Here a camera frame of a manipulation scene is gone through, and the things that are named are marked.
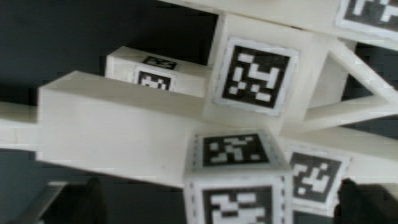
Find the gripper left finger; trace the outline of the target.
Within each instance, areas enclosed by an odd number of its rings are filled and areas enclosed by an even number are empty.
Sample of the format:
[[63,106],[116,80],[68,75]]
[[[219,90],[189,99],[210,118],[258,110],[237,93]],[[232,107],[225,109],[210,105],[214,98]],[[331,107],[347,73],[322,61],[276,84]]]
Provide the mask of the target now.
[[83,183],[51,182],[11,224],[109,224],[99,178]]

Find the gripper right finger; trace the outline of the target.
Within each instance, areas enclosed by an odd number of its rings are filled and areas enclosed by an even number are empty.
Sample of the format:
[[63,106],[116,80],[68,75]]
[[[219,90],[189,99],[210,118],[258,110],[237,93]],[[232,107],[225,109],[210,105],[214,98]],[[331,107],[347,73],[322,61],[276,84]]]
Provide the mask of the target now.
[[335,224],[398,224],[398,184],[342,181]]

